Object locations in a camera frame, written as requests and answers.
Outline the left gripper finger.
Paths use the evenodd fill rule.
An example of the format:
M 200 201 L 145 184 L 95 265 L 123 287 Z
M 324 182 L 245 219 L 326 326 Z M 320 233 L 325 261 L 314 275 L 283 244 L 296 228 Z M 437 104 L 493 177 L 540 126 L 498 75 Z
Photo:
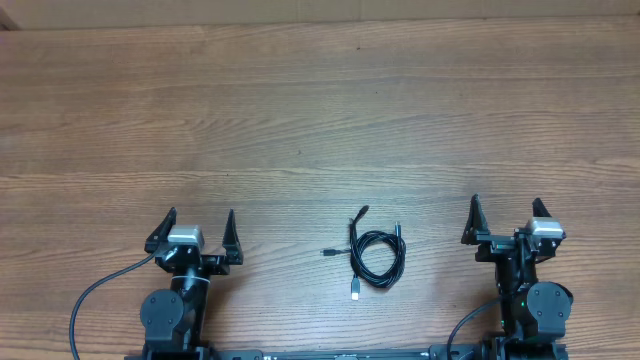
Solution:
M 168 242 L 168 235 L 172 227 L 176 224 L 176 217 L 177 210 L 175 207 L 172 207 L 161 223 L 145 240 L 144 251 L 146 253 L 154 253 L 161 244 Z
M 223 248 L 225 249 L 225 255 L 227 263 L 229 265 L 242 265 L 244 262 L 244 254 L 239 241 L 239 236 L 236 229 L 235 212 L 233 209 L 229 210 L 227 223 L 225 226 L 225 232 L 222 240 Z

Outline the black USB cable silver plug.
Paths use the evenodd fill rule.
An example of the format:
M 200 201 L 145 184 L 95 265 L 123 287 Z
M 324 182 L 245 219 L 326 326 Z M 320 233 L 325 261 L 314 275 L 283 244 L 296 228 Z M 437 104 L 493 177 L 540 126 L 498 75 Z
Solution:
M 369 230 L 360 233 L 358 224 L 368 210 L 369 206 L 364 205 L 349 223 L 352 301 L 359 300 L 362 283 L 388 291 L 401 279 L 406 266 L 407 245 L 402 237 L 401 223 L 396 221 L 391 232 Z

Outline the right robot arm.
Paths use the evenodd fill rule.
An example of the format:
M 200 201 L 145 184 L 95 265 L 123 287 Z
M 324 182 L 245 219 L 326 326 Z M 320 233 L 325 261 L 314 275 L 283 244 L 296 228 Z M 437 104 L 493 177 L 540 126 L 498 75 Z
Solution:
M 477 262 L 495 265 L 499 296 L 465 316 L 452 330 L 446 355 L 453 357 L 453 340 L 462 325 L 497 305 L 501 330 L 485 336 L 467 359 L 566 359 L 566 347 L 557 341 L 566 334 L 573 294 L 555 282 L 541 282 L 536 266 L 556 255 L 566 238 L 560 222 L 542 200 L 532 202 L 532 217 L 511 235 L 494 235 L 477 194 L 470 200 L 469 216 L 461 237 L 477 247 Z

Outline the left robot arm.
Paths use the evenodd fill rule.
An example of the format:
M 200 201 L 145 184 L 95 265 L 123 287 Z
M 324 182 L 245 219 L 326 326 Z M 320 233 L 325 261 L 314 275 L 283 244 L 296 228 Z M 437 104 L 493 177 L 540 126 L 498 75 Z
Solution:
M 167 289 L 150 293 L 140 308 L 145 328 L 144 359 L 219 359 L 201 339 L 209 287 L 213 276 L 225 276 L 241 265 L 244 255 L 230 211 L 222 237 L 223 254 L 205 254 L 198 225 L 178 225 L 177 210 L 169 210 L 145 241 L 144 251 L 171 275 Z

